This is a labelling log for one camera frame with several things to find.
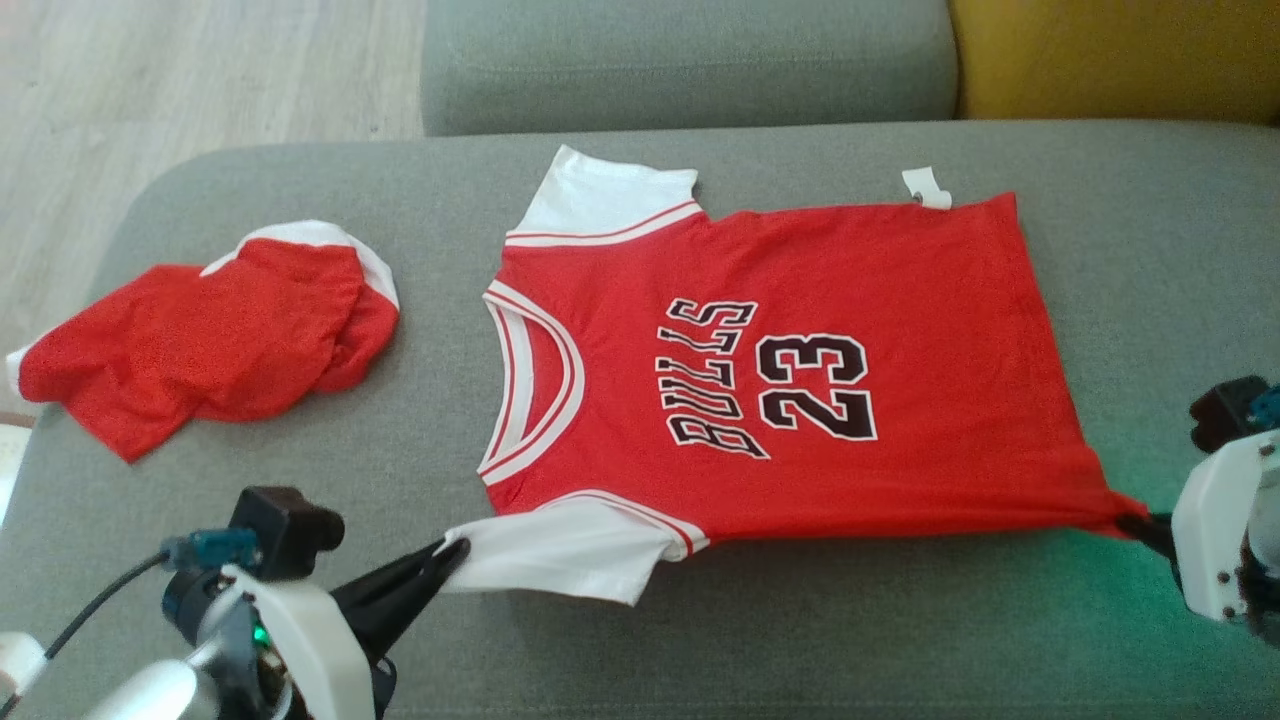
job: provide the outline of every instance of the sofa backrest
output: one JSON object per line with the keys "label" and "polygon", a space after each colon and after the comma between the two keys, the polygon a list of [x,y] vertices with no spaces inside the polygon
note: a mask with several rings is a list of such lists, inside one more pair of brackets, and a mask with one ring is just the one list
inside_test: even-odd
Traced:
{"label": "sofa backrest", "polygon": [[945,0],[433,0],[426,135],[951,118]]}

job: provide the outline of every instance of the folded red garment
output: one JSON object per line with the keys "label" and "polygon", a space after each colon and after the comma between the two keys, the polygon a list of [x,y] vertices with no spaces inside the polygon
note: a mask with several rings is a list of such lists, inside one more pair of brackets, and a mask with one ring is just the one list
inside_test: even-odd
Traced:
{"label": "folded red garment", "polygon": [[156,265],[8,357],[128,462],[189,418],[250,421],[358,384],[399,316],[390,268],[317,220],[250,233],[214,264]]}

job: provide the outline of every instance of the blue connector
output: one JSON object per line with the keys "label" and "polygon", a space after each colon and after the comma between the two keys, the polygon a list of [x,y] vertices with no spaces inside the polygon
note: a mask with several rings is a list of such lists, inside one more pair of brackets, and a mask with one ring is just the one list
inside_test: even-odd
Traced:
{"label": "blue connector", "polygon": [[1280,429],[1280,386],[1253,398],[1249,404],[1249,421],[1262,432]]}
{"label": "blue connector", "polygon": [[257,533],[248,528],[196,530],[164,541],[160,550],[169,553],[164,569],[177,573],[215,570],[228,562],[252,570],[262,561]]}

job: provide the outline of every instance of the white sleeve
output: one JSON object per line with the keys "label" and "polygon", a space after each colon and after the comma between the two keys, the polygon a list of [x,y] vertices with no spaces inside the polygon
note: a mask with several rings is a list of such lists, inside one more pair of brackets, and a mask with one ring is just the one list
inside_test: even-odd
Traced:
{"label": "white sleeve", "polygon": [[22,397],[22,360],[27,356],[27,351],[29,351],[35,345],[36,343],[32,342],[31,345],[19,347],[18,350],[14,350],[9,355],[4,356],[4,368],[5,375],[9,378],[9,389],[12,389],[18,397]]}
{"label": "white sleeve", "polygon": [[545,591],[635,605],[671,534],[591,500],[458,525],[471,553],[440,592]]}
{"label": "white sleeve", "polygon": [[701,213],[698,170],[612,163],[562,145],[507,245],[613,245]]}

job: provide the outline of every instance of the white tag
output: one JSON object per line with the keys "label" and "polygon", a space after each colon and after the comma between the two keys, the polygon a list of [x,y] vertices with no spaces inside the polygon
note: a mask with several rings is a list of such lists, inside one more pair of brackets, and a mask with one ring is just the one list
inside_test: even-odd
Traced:
{"label": "white tag", "polygon": [[902,182],[911,197],[920,201],[920,205],[931,210],[950,210],[951,193],[938,187],[938,181],[933,179],[933,165],[902,170]]}

